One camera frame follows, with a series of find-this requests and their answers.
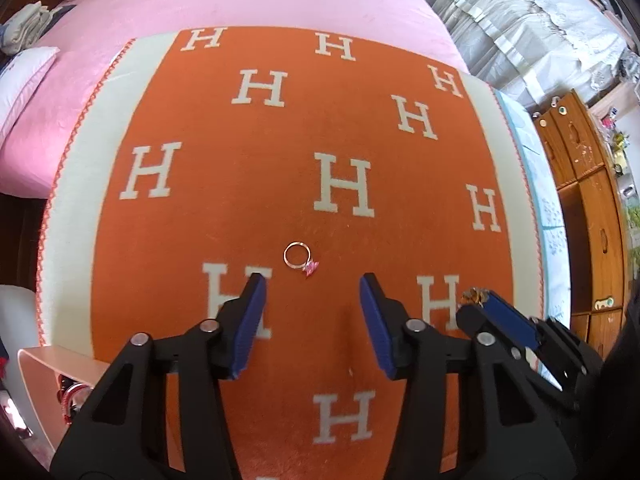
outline ring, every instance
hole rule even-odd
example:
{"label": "ring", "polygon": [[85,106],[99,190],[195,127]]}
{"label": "ring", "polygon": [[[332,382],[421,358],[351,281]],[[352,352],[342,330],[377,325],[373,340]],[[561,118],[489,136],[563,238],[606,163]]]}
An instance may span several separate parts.
{"label": "ring", "polygon": [[[307,258],[306,262],[303,264],[294,265],[289,260],[287,260],[287,251],[289,251],[290,248],[295,247],[296,245],[304,247],[306,250]],[[287,264],[287,267],[290,267],[291,269],[305,269],[305,267],[308,267],[308,265],[311,263],[311,250],[309,249],[307,244],[303,244],[302,242],[290,243],[287,248],[284,249],[284,262]]]}

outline pillow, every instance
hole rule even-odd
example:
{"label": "pillow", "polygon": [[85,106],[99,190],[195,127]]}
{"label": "pillow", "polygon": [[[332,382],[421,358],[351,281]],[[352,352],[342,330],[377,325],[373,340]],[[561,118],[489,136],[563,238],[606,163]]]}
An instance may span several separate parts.
{"label": "pillow", "polygon": [[59,51],[52,46],[28,48],[16,54],[0,72],[0,146]]}

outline cabinet drawer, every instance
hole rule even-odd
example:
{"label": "cabinet drawer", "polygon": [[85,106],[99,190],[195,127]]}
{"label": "cabinet drawer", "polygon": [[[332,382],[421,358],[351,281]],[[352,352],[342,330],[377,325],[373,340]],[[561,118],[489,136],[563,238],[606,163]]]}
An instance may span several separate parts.
{"label": "cabinet drawer", "polygon": [[620,332],[621,323],[621,309],[591,314],[589,346],[603,359],[609,355],[609,352],[613,348],[618,338],[618,333]]}
{"label": "cabinet drawer", "polygon": [[[564,115],[560,113],[562,107],[566,109]],[[581,107],[573,94],[567,94],[556,108],[550,110],[578,179],[603,165],[598,141]]]}
{"label": "cabinet drawer", "polygon": [[593,308],[591,285],[591,251],[587,218],[577,182],[558,190],[571,272],[571,313],[590,312]]}
{"label": "cabinet drawer", "polygon": [[587,342],[587,334],[589,333],[589,314],[571,316],[571,331],[584,342]]}
{"label": "cabinet drawer", "polygon": [[606,168],[578,183],[587,221],[591,254],[591,301],[613,297],[623,304],[624,272],[618,210]]}
{"label": "cabinet drawer", "polygon": [[538,135],[545,149],[546,158],[551,166],[556,187],[560,188],[575,181],[574,167],[566,152],[560,131],[551,113],[547,112],[535,121]]}

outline blue gripper pad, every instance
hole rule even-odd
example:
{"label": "blue gripper pad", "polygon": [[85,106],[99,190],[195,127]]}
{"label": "blue gripper pad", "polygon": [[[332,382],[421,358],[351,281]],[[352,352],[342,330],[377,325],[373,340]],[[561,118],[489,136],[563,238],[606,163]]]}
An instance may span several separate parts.
{"label": "blue gripper pad", "polygon": [[389,379],[400,378],[398,368],[408,364],[399,351],[403,338],[402,326],[409,319],[407,312],[402,303],[385,296],[375,275],[371,273],[360,279],[360,306],[378,366]]}
{"label": "blue gripper pad", "polygon": [[484,303],[484,311],[491,321],[502,330],[513,342],[533,351],[540,345],[536,338],[536,327],[500,296],[489,291],[489,298]]}
{"label": "blue gripper pad", "polygon": [[249,360],[249,352],[254,344],[255,332],[258,330],[260,316],[267,301],[267,284],[264,276],[254,273],[247,282],[239,300],[240,307],[245,306],[244,316],[242,316],[236,335],[233,338],[233,346],[230,349],[232,354],[229,366],[230,379],[237,379],[246,368]]}

